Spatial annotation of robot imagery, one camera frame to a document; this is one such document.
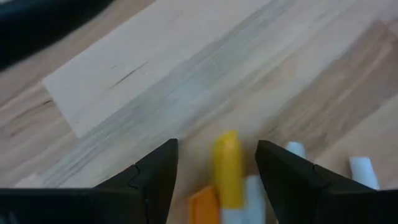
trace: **wooden surface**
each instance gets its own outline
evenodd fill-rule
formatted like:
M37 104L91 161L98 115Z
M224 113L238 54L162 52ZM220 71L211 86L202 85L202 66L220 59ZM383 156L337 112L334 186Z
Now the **wooden surface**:
M1 185L91 187L179 138L169 222L185 223L214 139L237 129L248 173L258 139L300 141L346 176L369 156L398 187L397 18L392 0L159 0L29 84L0 77Z
M45 170L77 143L41 80L151 3L114 1L61 41L0 73L1 187Z

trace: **black object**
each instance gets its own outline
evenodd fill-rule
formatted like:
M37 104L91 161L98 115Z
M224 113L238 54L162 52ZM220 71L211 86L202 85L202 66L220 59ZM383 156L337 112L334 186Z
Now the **black object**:
M93 189L1 189L0 223L166 223L177 161L170 139Z
M0 223L165 223L178 141L93 189L0 189ZM375 191L259 141L256 161L280 224L398 223L398 191Z
M269 141L256 162L280 224L398 223L398 190L370 189Z
M0 4L0 70L59 40L112 0L12 0Z

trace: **white block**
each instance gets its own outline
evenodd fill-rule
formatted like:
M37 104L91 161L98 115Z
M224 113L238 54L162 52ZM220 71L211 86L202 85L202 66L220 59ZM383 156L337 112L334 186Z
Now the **white block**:
M221 223L222 224L244 224L243 209L221 209Z
M353 180L372 189L380 189L379 181L368 157L350 157L349 164L353 173Z
M250 175L245 180L245 223L264 224L266 222L265 189L259 175Z
M304 146L302 144L298 142L289 142L285 148L289 152L294 153L303 159L307 159L307 153L305 152Z

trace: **light wooden board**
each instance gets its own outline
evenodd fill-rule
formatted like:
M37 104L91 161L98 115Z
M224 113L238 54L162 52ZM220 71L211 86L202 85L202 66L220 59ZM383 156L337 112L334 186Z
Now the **light wooden board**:
M62 40L0 73L0 106L54 72L153 0L115 0L93 20Z
M157 1L44 83L82 137L265 4L267 0Z

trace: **wood grain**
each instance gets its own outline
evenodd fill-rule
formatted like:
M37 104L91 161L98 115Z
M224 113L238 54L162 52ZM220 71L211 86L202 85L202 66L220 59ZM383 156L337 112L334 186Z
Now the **wood grain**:
M398 187L395 6L159 0L58 70L62 59L14 86L22 75L4 79L0 184L92 187L179 138L169 223L186 223L187 198L211 182L214 139L237 129L248 173L259 139L301 141L347 176L348 156L369 156L382 187ZM43 71L54 71L53 97L37 83Z
M265 4L264 0L155 2L44 83L82 137Z
M273 122L278 120L278 115L281 116L280 122L284 122L281 127L290 127L290 120L283 119L286 118L284 108L292 107L292 110L300 111L294 109L300 103L292 102L298 102L302 98L301 93L304 96L311 95L306 93L307 88L317 92L311 83L322 85L320 90L327 86L326 83L332 86L325 90L322 95L324 99L317 100L319 104L329 97L344 95L343 91L338 92L341 95L328 94L333 90L352 88L349 93L353 95L341 106L355 101L359 93L372 90L372 71L381 68L380 63L389 65L385 58L391 57L390 45L394 45L395 37L386 26L376 24L359 40L359 46L366 46L365 49L354 47L349 54L345 52L389 3L271 1L222 38L182 61L170 72L166 71L163 79L152 83L141 94L121 96L130 97L130 102L89 130L81 138L78 147L51 169L36 176L32 184L46 187L92 186L136 162L166 139L178 137L181 159L169 220L183 223L187 218L184 209L187 197L210 181L208 152L219 133L226 129L240 131L248 149L247 162L250 168L253 162L249 156L257 140L267 135L278 136L269 134L276 132ZM355 57L355 62L350 66L356 68L346 67L343 62L333 63L341 57L342 61ZM61 75L67 74L69 66L62 69ZM352 71L357 72L357 75L351 76ZM361 72L364 71L369 73L363 77ZM386 84L388 77L387 74L375 87ZM129 88L140 84L132 82ZM371 102L370 105L362 105L364 113L349 111L349 114L364 119L380 107L378 100L388 100L395 94L393 89L388 90L376 96L372 96L375 93L373 90L365 94L371 96ZM338 110L338 106L334 108L333 105L329 109L336 114L334 116L346 110ZM319 113L323 111L316 111L314 116L322 120L324 116ZM359 122L356 119L350 121L349 128ZM331 128L332 132L337 132L341 125L337 123Z
M2 71L0 74L0 106L40 82L49 73L55 71L152 2L153 0L115 0L93 20L64 39Z
M262 138L321 154L398 93L397 38L381 22L267 124Z
M150 3L116 0L64 39L0 73L0 187L34 187L31 177L77 144L41 79Z
M38 83L0 108L1 186L10 187L53 165L77 139Z

